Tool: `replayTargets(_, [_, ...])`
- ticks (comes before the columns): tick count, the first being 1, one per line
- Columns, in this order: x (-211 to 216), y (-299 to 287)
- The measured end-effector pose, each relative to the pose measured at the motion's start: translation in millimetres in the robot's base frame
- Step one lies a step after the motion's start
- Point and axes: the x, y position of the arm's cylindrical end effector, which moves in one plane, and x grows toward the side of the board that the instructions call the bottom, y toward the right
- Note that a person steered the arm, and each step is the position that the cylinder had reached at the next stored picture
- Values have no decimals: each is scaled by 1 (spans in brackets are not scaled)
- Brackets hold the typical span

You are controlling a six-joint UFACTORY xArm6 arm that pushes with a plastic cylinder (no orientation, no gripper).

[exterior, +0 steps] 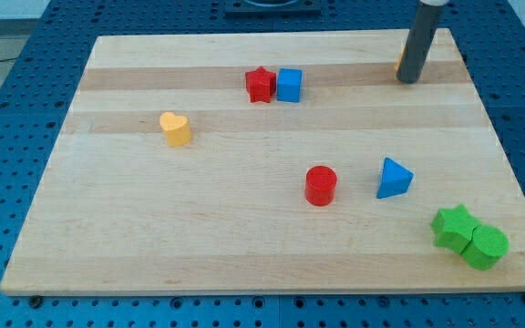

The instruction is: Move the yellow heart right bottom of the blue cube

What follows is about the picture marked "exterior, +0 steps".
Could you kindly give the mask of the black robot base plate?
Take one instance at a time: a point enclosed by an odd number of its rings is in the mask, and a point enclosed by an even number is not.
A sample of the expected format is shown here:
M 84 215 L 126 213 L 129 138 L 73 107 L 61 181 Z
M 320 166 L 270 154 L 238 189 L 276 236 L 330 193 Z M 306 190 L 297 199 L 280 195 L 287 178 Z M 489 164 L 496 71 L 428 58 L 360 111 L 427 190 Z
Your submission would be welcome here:
M 324 0 L 223 0 L 226 16 L 319 15 Z

